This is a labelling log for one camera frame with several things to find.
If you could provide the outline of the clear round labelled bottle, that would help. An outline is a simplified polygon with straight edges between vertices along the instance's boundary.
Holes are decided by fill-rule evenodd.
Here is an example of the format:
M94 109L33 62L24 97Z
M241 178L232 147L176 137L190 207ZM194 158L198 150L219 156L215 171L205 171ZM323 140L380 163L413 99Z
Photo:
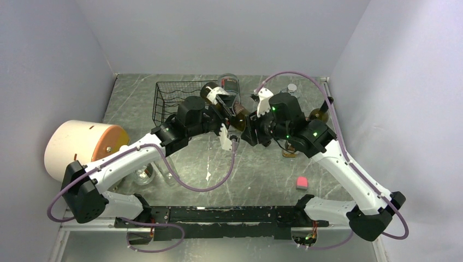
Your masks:
M226 106L234 108L240 104L240 85L236 75L225 73L218 78L218 84L229 94L219 96Z

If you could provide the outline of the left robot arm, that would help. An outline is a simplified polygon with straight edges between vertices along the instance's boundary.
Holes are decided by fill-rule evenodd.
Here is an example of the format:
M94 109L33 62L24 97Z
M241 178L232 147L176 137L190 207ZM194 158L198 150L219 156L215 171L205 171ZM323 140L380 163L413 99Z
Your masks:
M151 211L144 199L112 193L110 187L150 162L166 163L168 156L185 148L197 135L215 133L222 148L235 158L239 140L228 135L228 128L236 119L237 103L236 96L229 93L187 97L176 113L133 144L86 165L77 160L69 163L57 198L64 198L73 214L71 220L80 224L108 216L129 219L138 227L146 226Z

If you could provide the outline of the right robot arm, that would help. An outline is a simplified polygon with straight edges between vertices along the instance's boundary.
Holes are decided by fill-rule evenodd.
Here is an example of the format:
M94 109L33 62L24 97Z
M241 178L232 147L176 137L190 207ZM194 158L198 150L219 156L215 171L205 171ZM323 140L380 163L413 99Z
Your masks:
M324 119L328 102L305 117L298 99L288 93L252 94L251 98L258 102L257 111L247 117L242 140L252 146L287 141L332 174L352 197L352 201L335 201L310 196L295 210L296 222L302 226L313 221L348 225L357 236L371 242L384 235L406 197L381 186L341 150L340 139Z

